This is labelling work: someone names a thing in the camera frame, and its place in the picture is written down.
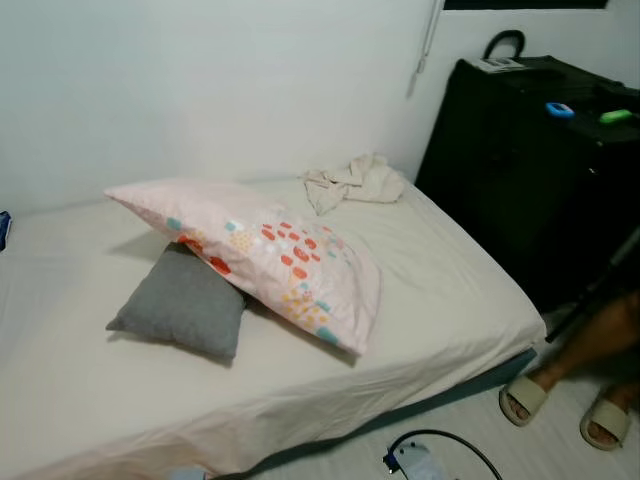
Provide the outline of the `crumpled beige cloth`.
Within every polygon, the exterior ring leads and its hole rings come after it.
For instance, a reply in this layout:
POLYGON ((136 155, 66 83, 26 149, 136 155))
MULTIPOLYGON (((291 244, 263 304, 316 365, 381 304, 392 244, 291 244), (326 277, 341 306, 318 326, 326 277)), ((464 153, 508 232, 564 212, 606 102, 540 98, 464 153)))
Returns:
POLYGON ((407 180, 380 154, 358 156, 340 168, 307 170, 301 180, 317 215, 328 214, 344 201, 394 204, 408 187, 407 180))

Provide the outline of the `black pole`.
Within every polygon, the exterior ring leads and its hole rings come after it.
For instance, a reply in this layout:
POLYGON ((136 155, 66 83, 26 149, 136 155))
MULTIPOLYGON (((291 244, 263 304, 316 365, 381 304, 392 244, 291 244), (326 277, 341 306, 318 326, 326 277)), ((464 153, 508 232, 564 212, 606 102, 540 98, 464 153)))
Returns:
POLYGON ((618 251, 609 260, 605 266, 603 274, 594 283, 588 285, 588 288, 580 294, 580 297, 573 302, 570 311, 558 321, 552 329, 549 330, 545 342, 554 343, 562 337, 564 333, 572 328, 577 321, 584 319, 594 308, 600 303, 608 301, 614 292, 621 289, 623 285, 630 283, 630 274, 628 271, 632 269, 632 262, 639 257, 640 252, 640 227, 637 227, 631 236, 622 243, 618 251))

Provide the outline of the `person's bare leg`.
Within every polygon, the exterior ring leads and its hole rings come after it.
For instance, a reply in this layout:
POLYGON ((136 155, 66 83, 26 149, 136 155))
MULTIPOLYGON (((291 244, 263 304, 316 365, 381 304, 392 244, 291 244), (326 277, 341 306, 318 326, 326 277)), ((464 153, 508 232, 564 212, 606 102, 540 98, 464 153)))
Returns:
POLYGON ((550 392, 559 381, 579 370, 620 355, 640 339, 640 291, 631 291, 602 308, 572 337, 529 374, 550 392))

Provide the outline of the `bed with cream sheet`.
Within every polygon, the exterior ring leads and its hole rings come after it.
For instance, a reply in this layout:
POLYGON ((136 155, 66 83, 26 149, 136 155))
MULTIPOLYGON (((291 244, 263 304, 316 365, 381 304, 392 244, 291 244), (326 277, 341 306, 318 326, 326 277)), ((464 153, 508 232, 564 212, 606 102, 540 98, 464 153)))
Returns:
POLYGON ((241 474, 525 360, 543 337, 515 280, 416 189, 323 224, 380 268, 367 351, 343 356, 255 305, 223 365, 109 332, 166 243, 133 212, 104 198, 17 216, 0 252, 0 480, 241 474))

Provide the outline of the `large black suitcase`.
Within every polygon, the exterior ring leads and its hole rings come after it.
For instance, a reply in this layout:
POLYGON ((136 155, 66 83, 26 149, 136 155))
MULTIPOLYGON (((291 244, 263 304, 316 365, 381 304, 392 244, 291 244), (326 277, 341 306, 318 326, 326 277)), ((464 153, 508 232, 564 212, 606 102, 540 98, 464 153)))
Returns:
POLYGON ((576 300, 640 224, 640 93, 564 61, 454 64, 415 180, 548 312, 576 300), (575 118, 552 118, 563 102, 575 118), (613 125, 600 114, 628 109, 613 125))

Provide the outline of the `beige slide sandal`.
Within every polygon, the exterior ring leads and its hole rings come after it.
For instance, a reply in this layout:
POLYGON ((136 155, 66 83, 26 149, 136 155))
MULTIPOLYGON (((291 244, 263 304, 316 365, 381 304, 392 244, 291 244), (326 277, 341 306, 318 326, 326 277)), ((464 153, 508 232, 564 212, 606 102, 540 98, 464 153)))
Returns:
POLYGON ((580 422, 582 439, 599 451, 617 451, 630 430, 630 410, 639 396, 637 384, 602 389, 580 422))
POLYGON ((529 376, 518 376, 500 389, 498 404, 500 412, 516 428, 524 428, 547 401, 548 393, 529 376))

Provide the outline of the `grey square cushion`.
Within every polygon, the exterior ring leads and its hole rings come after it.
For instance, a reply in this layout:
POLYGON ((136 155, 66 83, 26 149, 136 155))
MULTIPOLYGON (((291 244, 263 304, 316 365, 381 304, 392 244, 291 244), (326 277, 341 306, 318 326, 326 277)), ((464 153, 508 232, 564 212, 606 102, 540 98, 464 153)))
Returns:
POLYGON ((239 289, 187 246, 170 243, 106 329, 229 364, 244 310, 239 289))

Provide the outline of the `white luggage tag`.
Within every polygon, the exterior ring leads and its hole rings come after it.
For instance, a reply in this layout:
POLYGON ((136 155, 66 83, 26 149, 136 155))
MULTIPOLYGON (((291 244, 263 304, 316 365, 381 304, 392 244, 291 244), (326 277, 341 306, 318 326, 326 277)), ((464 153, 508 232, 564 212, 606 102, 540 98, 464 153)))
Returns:
POLYGON ((516 70, 526 70, 525 64, 513 58, 481 58, 474 61, 477 69, 488 74, 500 74, 516 72, 516 70))

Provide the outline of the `dark window frame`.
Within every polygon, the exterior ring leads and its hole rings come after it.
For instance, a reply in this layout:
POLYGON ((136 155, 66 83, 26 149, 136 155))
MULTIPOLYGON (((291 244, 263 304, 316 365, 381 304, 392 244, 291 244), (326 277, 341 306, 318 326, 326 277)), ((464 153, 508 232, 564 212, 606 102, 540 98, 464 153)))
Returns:
POLYGON ((609 0, 444 0, 445 10, 605 9, 609 0))

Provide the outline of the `pink patterned pillow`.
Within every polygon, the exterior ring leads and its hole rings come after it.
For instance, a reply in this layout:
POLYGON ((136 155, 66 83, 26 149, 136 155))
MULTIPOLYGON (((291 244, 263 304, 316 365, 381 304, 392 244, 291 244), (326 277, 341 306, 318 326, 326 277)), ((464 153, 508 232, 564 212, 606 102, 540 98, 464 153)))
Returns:
POLYGON ((288 323, 365 355, 381 270, 362 244, 237 183, 172 178, 104 193, 288 323))

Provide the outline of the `white blind wand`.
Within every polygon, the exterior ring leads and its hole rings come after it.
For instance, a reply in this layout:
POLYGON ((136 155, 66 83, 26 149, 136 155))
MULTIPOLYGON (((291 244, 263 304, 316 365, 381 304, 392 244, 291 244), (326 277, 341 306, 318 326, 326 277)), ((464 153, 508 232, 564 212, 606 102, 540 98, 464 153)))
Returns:
POLYGON ((426 70, 426 64, 430 58, 431 47, 433 47, 436 26, 438 26, 440 14, 443 12, 443 6, 447 0, 428 0, 428 14, 424 17, 422 23, 422 32, 419 38, 419 47, 417 47, 417 56, 415 59, 415 67, 410 73, 410 79, 404 91, 404 99, 412 99, 415 95, 419 79, 426 70))

